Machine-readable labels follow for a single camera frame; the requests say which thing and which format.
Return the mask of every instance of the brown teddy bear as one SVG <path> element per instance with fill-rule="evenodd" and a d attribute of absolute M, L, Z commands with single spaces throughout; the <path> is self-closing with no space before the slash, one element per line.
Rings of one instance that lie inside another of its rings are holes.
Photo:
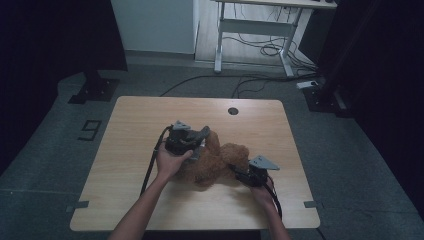
<path fill-rule="evenodd" d="M 247 171 L 248 157 L 249 149 L 243 145 L 226 143 L 220 146 L 218 134 L 211 130 L 205 139 L 205 147 L 200 150 L 199 159 L 184 161 L 176 177 L 200 187 L 209 187 L 219 177 L 235 179 L 229 164 Z"/>

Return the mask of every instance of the dark background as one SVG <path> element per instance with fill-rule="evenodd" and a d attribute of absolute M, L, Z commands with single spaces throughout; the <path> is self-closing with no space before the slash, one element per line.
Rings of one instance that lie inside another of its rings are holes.
<path fill-rule="evenodd" d="M 0 174 L 57 96 L 57 83 L 88 69 L 126 70 L 110 1 L 0 4 Z"/>
<path fill-rule="evenodd" d="M 318 66 L 424 217 L 424 3 L 342 1 Z"/>

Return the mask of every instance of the white wall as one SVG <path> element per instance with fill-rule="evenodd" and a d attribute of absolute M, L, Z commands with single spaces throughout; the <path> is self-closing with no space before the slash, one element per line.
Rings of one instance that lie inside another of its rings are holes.
<path fill-rule="evenodd" d="M 125 50 L 193 54 L 199 0 L 112 0 Z"/>

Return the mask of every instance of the table top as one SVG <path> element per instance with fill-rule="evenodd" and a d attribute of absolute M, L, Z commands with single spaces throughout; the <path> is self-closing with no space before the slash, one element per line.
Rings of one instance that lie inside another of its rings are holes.
<path fill-rule="evenodd" d="M 228 109 L 239 110 L 230 115 Z M 269 171 L 287 228 L 317 228 L 317 210 L 305 208 L 312 194 L 290 130 L 277 100 L 120 97 L 112 112 L 70 227 L 74 231 L 113 230 L 138 199 L 152 150 L 162 130 L 181 120 L 193 130 L 209 126 L 220 144 L 249 148 L 280 166 Z M 156 176 L 153 168 L 150 182 Z M 265 229 L 265 216 L 247 187 L 219 179 L 204 189 L 171 181 L 162 192 L 148 230 Z"/>
<path fill-rule="evenodd" d="M 327 3 L 325 0 L 319 2 L 312 0 L 214 0 L 216 2 L 224 3 L 242 3 L 242 4 L 256 4 L 256 5 L 272 5 L 272 6 L 287 6 L 287 7 L 300 7 L 300 8 L 320 8 L 320 9 L 336 9 L 337 4 L 333 1 Z"/>

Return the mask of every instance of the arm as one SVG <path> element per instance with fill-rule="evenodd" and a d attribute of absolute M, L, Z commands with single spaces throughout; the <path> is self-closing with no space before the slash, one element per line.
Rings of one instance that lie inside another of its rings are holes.
<path fill-rule="evenodd" d="M 268 178 L 267 184 L 271 189 L 273 188 L 273 183 L 270 178 Z M 269 192 L 264 187 L 251 187 L 250 191 L 256 202 L 258 202 L 265 212 L 271 238 L 273 240 L 290 240 L 290 235 L 278 215 L 274 201 Z"/>
<path fill-rule="evenodd" d="M 159 196 L 172 176 L 178 171 L 182 162 L 190 157 L 193 151 L 182 156 L 173 156 L 165 149 L 165 144 L 159 148 L 156 163 L 158 174 L 143 195 L 134 203 L 109 236 L 113 239 L 141 239 L 149 223 L 150 217 L 159 200 Z"/>

